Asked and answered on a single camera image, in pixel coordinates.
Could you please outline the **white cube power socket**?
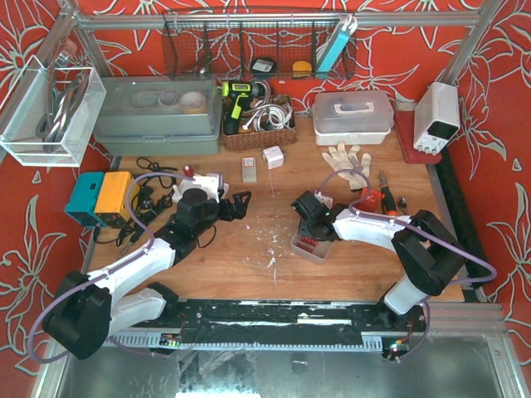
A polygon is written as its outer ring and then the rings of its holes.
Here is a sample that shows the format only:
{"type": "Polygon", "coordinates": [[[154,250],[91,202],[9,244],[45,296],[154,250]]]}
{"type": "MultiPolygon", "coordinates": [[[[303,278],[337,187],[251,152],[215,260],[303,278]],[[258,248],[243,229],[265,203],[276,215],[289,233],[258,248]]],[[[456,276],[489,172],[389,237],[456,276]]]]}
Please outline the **white cube power socket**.
{"type": "Polygon", "coordinates": [[[285,155],[278,145],[265,148],[262,151],[262,156],[269,170],[282,167],[284,165],[285,155]]]}

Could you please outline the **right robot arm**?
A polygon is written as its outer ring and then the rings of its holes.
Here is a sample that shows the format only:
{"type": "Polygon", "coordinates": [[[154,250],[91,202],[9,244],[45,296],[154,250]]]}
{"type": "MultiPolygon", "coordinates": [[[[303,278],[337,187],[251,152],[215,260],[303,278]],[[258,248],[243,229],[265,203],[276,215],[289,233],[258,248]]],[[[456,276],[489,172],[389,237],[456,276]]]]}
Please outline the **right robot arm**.
{"type": "Polygon", "coordinates": [[[463,246],[430,211],[386,216],[345,204],[327,207],[304,192],[291,203],[300,217],[298,233],[318,242],[360,241],[397,255],[404,275],[380,299],[397,316],[440,295],[465,264],[463,246]]]}

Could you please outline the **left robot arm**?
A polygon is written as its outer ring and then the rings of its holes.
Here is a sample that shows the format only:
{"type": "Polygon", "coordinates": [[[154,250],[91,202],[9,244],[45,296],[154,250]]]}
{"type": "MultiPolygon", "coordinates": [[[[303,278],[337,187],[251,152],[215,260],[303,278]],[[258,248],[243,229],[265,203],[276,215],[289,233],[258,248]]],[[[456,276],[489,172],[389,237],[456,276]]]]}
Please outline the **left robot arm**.
{"type": "Polygon", "coordinates": [[[135,324],[174,318],[178,296],[160,283],[133,290],[152,276],[170,269],[189,256],[198,239],[217,221],[246,216],[251,192],[231,199],[212,199],[200,188],[183,193],[168,222],[137,250],[89,274],[72,271],[45,310],[43,330],[74,357],[94,355],[105,341],[135,324]]]}

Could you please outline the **red coil spring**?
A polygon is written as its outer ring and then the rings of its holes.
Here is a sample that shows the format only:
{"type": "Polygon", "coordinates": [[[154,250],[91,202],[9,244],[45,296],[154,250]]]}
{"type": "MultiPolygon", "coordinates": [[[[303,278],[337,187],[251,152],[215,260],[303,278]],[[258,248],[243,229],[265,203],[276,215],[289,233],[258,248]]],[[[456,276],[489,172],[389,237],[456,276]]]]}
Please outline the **red coil spring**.
{"type": "Polygon", "coordinates": [[[189,166],[189,165],[185,165],[185,166],[183,167],[183,174],[184,174],[186,177],[189,177],[189,178],[191,178],[191,179],[194,179],[194,178],[195,178],[195,177],[194,177],[194,171],[193,171],[192,167],[189,166]]]}

